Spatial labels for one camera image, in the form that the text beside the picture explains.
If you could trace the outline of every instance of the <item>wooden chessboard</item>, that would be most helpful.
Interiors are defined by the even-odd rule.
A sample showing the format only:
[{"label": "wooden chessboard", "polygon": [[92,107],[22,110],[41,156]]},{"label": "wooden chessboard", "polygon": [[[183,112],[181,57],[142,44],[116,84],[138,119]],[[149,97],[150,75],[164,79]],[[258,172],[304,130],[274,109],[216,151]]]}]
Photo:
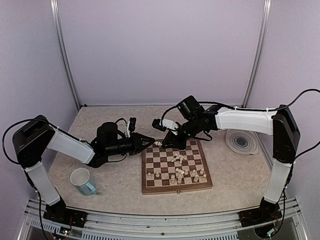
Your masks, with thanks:
[{"label": "wooden chessboard", "polygon": [[[187,157],[182,164],[179,161],[171,162],[174,154],[180,154]],[[188,174],[183,175],[182,182],[177,183],[178,174],[176,168],[181,170],[188,169]],[[201,169],[204,169],[206,179],[202,179],[200,174]],[[196,170],[199,175],[198,182],[195,182],[194,176],[191,176],[191,171]],[[175,183],[171,183],[171,175],[176,176]],[[207,161],[204,155],[203,148],[199,140],[188,140],[185,150],[175,148],[163,149],[155,144],[151,145],[142,152],[142,194],[170,194],[177,192],[190,192],[197,190],[206,190],[212,188],[212,180],[208,169]]]}]

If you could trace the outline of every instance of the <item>metal pole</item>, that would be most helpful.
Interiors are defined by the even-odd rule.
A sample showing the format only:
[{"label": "metal pole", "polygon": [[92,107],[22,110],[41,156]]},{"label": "metal pole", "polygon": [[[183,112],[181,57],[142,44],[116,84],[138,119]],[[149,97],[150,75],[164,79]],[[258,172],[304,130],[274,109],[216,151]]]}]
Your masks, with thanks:
[{"label": "metal pole", "polygon": [[67,56],[66,46],[64,42],[64,35],[62,31],[61,21],[60,21],[60,15],[59,15],[59,8],[58,8],[58,0],[50,0],[51,5],[51,11],[53,16],[53,22],[55,26],[56,35],[58,38],[60,53],[66,73],[67,82],[71,91],[71,95],[75,104],[75,107],[77,111],[81,108],[81,102],[79,99],[79,94],[77,92],[77,88],[71,73],[70,64]]},{"label": "metal pole", "polygon": [[264,9],[262,14],[262,21],[261,21],[261,27],[260,27],[260,33],[258,38],[258,45],[255,52],[254,62],[250,74],[249,84],[246,89],[246,93],[242,102],[242,107],[246,108],[249,104],[250,97],[252,95],[252,91],[254,89],[255,81],[257,78],[257,72],[259,69],[260,59],[262,56],[262,50],[264,47],[264,42],[266,38],[267,33],[267,26],[269,21],[269,14],[270,14],[270,8],[271,8],[271,0],[264,0]]}]

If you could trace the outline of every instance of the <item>mug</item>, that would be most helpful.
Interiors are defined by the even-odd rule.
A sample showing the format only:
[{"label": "mug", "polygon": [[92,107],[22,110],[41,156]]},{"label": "mug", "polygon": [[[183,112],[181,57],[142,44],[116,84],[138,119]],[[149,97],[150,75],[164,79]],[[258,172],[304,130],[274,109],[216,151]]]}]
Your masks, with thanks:
[{"label": "mug", "polygon": [[85,196],[98,192],[94,180],[90,176],[90,172],[83,167],[80,167],[71,173],[70,182]]}]

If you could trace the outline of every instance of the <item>chess piece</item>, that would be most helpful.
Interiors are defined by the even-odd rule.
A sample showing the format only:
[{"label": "chess piece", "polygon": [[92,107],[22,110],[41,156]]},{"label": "chess piece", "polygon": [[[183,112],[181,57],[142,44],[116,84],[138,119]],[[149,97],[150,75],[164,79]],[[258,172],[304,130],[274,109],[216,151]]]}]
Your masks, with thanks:
[{"label": "chess piece", "polygon": [[155,141],[154,144],[157,146],[162,146],[162,143],[160,141]]},{"label": "chess piece", "polygon": [[170,177],[170,181],[172,184],[174,184],[176,182],[176,176],[172,174]]}]

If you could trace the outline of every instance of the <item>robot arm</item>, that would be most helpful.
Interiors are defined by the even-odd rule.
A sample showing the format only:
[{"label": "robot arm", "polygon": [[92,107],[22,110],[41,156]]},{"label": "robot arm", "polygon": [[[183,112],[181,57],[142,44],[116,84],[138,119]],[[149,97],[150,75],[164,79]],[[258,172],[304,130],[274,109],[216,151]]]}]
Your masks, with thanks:
[{"label": "robot arm", "polygon": [[235,129],[273,136],[273,167],[267,190],[259,208],[240,212],[240,221],[242,226],[246,227],[272,221],[275,216],[281,218],[278,202],[291,178],[300,140],[300,131],[289,108],[279,111],[253,111],[212,105],[205,110],[193,96],[187,97],[176,107],[187,122],[182,125],[176,123],[178,127],[168,127],[162,124],[160,119],[155,119],[152,123],[158,130],[169,130],[162,142],[162,148],[183,150],[188,139],[211,130]]},{"label": "robot arm", "polygon": [[116,122],[105,122],[97,129],[96,138],[88,143],[60,130],[39,115],[14,133],[12,140],[18,163],[31,186],[39,191],[47,204],[45,219],[67,225],[72,219],[73,226],[83,227],[87,214],[66,208],[43,166],[43,152],[51,149],[98,168],[109,162],[109,156],[136,155],[155,142],[154,138],[133,132],[135,124],[136,119],[130,118],[125,133],[122,133]]}]

